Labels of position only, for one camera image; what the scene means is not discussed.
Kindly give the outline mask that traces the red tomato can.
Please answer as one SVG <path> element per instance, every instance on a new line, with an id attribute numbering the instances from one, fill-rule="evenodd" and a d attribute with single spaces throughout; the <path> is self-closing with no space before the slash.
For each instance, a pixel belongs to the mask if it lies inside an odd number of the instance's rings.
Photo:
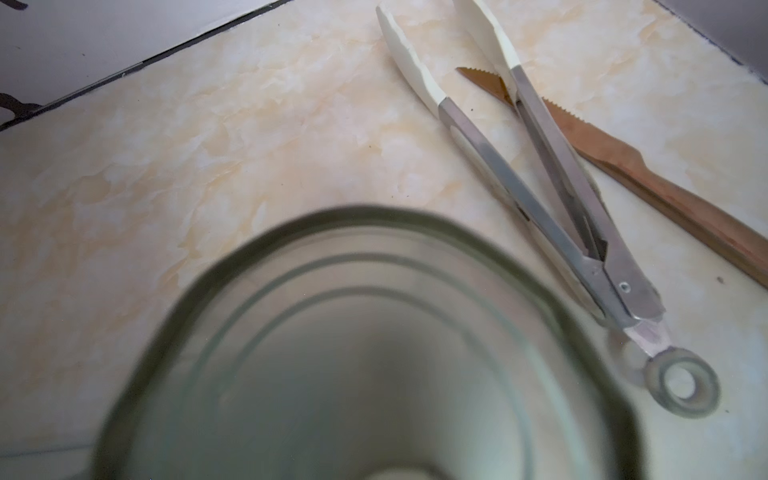
<path id="1" fill-rule="evenodd" d="M 583 314 L 496 245 L 353 205 L 195 280 L 108 415 L 93 479 L 642 479 Z"/>

